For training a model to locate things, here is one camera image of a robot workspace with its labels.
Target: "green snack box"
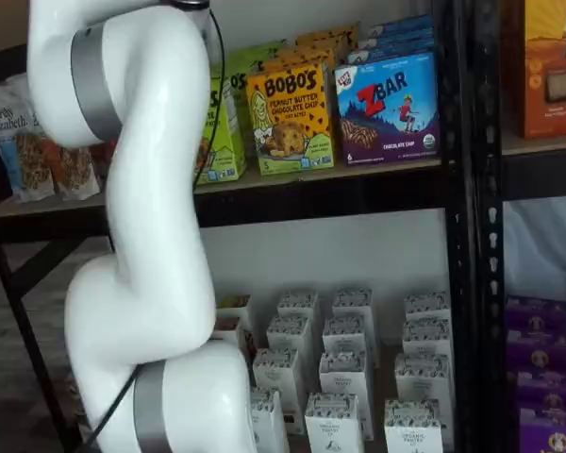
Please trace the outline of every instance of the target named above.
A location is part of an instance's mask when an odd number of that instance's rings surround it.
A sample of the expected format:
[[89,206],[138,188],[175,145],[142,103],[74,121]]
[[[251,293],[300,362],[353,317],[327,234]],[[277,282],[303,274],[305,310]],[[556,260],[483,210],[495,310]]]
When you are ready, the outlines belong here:
[[239,131],[237,112],[228,77],[223,85],[223,100],[218,115],[218,128],[216,129],[214,143],[211,149],[208,149],[209,139],[211,138],[216,119],[219,89],[220,76],[212,75],[208,118],[204,128],[204,135],[199,145],[195,174],[197,175],[204,160],[206,164],[199,177],[198,184],[234,181],[239,179],[239,176],[245,171],[243,140]]
[[262,71],[262,62],[275,56],[278,49],[285,45],[285,40],[266,42],[247,49],[232,52],[226,59],[226,76],[230,80],[233,99],[237,109],[239,128],[247,156],[256,155],[254,132],[249,114],[245,87],[250,74]]

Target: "white snack box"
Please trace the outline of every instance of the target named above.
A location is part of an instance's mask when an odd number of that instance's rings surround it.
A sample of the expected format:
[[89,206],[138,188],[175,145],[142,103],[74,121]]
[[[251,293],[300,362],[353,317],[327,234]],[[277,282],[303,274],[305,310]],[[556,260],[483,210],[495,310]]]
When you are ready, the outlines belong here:
[[277,315],[266,329],[271,349],[297,349],[300,355],[304,386],[309,392],[318,390],[318,376],[312,346],[312,328],[302,314]]
[[258,322],[252,297],[249,294],[225,297],[218,301],[216,315],[219,318],[239,318],[249,356],[253,359],[258,348]]
[[286,291],[279,298],[276,311],[280,315],[300,314],[308,317],[312,328],[313,359],[317,361],[323,352],[321,343],[323,316],[321,314],[319,294],[316,291]]
[[365,334],[369,347],[369,355],[379,368],[379,332],[377,329],[377,316],[372,304],[373,292],[367,288],[341,289],[333,299],[333,314],[344,316],[346,314],[360,314],[365,323]]
[[442,354],[449,358],[451,398],[455,406],[451,322],[435,317],[408,319],[403,325],[403,351],[405,354]]
[[433,401],[386,400],[384,431],[393,453],[442,453],[441,422]]
[[325,352],[321,356],[321,388],[329,394],[355,394],[365,441],[374,439],[374,388],[371,368],[362,352]]
[[451,320],[451,301],[448,293],[410,295],[404,304],[407,319],[435,317]]
[[248,366],[251,363],[247,345],[245,344],[245,334],[241,328],[239,318],[216,318],[214,331],[211,333],[212,340],[222,340],[231,343],[239,348],[245,357]]
[[258,453],[290,453],[279,391],[252,388],[250,403]]
[[254,360],[256,384],[281,392],[281,409],[289,434],[305,434],[303,408],[306,391],[300,377],[300,359],[296,349],[259,349]]
[[306,426],[311,453],[363,453],[355,394],[310,394]]
[[371,363],[361,315],[346,314],[327,319],[323,329],[323,345],[325,352],[365,352]]
[[454,414],[448,358],[440,354],[398,354],[394,374],[399,399],[438,401],[444,450],[454,451]]

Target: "gray floor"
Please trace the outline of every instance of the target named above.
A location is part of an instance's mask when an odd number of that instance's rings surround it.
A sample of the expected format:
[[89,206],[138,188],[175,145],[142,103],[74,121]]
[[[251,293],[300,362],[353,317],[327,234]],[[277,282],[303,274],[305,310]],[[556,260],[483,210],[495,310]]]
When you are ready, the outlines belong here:
[[[9,246],[11,266],[17,267],[41,246]],[[104,250],[106,243],[102,239],[86,241],[24,300],[49,373],[68,413],[71,405],[64,385],[69,364],[63,338],[63,299],[75,269]],[[53,452],[62,450],[0,284],[0,453]]]

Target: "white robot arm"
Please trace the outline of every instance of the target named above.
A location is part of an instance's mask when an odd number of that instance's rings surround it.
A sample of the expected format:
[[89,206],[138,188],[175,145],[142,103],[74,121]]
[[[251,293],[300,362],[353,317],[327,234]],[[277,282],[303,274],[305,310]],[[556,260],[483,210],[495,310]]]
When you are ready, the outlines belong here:
[[107,185],[117,253],[70,286],[68,352],[93,427],[134,368],[153,363],[101,433],[104,453],[253,453],[243,356],[206,343],[215,303],[192,177],[208,110],[197,26],[208,10],[144,8],[155,3],[31,2],[27,72],[46,133],[74,147],[121,130]]

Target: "purple snack box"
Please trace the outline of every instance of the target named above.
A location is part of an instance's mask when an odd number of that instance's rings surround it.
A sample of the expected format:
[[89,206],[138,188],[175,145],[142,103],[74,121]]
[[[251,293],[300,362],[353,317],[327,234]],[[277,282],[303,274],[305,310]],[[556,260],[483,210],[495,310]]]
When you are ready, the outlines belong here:
[[528,366],[566,371],[566,335],[509,330],[506,346],[508,369]]
[[509,295],[506,326],[516,330],[566,333],[566,301]]
[[566,411],[520,408],[521,453],[566,453]]
[[516,395],[521,403],[566,409],[566,373],[521,371],[518,373]]

